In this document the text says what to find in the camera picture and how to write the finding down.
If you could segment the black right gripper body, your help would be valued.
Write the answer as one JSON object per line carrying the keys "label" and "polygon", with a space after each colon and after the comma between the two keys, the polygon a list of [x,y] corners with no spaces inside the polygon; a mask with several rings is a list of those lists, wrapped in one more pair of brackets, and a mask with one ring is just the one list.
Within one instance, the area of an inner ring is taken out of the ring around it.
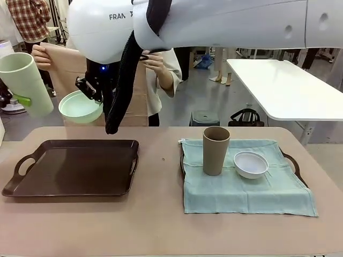
{"label": "black right gripper body", "polygon": [[85,73],[85,79],[98,93],[103,89],[105,83],[110,80],[110,65],[100,64],[87,59],[86,66],[87,70]]}

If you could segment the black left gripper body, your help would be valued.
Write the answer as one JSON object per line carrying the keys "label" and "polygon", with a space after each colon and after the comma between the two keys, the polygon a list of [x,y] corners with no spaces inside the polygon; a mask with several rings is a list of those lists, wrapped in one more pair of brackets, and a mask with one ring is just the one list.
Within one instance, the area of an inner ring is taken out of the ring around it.
{"label": "black left gripper body", "polygon": [[9,92],[8,87],[0,80],[0,107],[6,107],[10,104],[12,94]]}

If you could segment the person's right hand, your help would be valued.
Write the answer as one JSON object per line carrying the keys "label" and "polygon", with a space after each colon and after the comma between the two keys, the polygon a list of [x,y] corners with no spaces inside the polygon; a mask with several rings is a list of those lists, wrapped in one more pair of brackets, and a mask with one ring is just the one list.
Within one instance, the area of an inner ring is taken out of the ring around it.
{"label": "person's right hand", "polygon": [[31,55],[40,70],[48,71],[51,68],[51,60],[44,47],[34,44]]}

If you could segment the person's left hand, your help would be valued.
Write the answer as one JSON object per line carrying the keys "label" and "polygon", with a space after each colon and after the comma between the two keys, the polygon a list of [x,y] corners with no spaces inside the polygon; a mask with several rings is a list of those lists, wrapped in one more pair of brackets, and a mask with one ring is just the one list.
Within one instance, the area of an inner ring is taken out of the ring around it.
{"label": "person's left hand", "polygon": [[148,69],[153,70],[156,74],[162,74],[165,70],[163,56],[160,52],[151,53],[148,50],[143,51],[144,60],[140,62]]}

